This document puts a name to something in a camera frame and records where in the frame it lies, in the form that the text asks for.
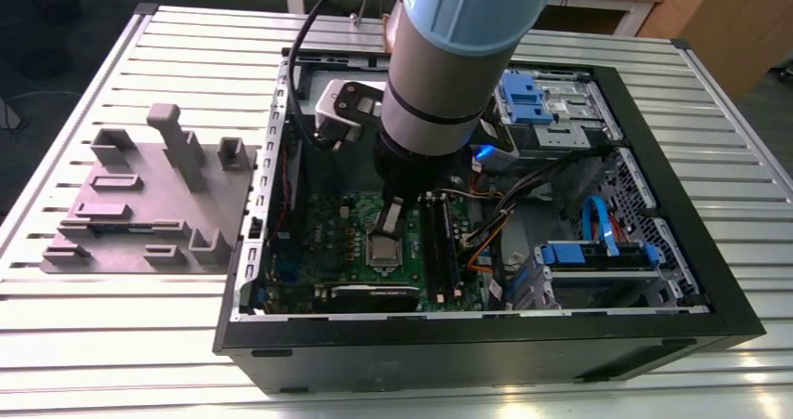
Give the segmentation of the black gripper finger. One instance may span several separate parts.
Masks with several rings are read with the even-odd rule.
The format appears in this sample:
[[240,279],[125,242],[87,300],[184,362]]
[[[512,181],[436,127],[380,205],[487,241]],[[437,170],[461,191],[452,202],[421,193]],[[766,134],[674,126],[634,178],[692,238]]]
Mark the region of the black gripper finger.
[[399,236],[403,228],[404,201],[393,197],[384,204],[379,215],[379,234],[383,236]]

